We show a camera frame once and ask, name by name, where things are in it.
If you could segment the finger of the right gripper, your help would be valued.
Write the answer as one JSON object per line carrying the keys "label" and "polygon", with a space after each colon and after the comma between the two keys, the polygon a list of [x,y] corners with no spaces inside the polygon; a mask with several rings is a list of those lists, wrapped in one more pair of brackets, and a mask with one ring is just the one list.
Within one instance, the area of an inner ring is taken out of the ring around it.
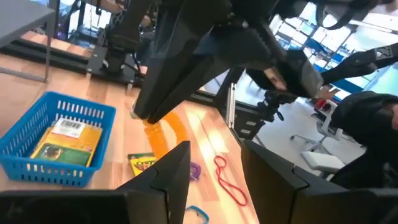
{"label": "finger of the right gripper", "polygon": [[149,116],[150,123],[156,123],[167,113],[190,97],[201,86],[230,68],[226,62],[212,55],[194,55],[178,74],[177,82]]}
{"label": "finger of the right gripper", "polygon": [[159,120],[181,103],[172,92],[199,43],[199,25],[194,20],[159,18],[158,22],[146,77],[134,105],[134,114],[148,120]]}

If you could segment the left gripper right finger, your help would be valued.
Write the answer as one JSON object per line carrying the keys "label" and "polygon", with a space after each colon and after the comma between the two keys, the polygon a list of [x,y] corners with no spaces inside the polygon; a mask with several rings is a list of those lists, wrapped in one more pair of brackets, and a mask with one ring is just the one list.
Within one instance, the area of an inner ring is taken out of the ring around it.
{"label": "left gripper right finger", "polygon": [[260,223],[397,223],[397,189],[348,190],[250,140],[241,161]]}

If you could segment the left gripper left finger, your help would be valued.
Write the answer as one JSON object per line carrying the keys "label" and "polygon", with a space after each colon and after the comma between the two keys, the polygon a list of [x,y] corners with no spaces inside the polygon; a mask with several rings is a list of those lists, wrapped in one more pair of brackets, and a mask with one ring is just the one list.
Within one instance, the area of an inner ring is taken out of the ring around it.
{"label": "left gripper left finger", "polygon": [[182,223],[190,153],[182,141],[114,190],[1,192],[1,223]]}

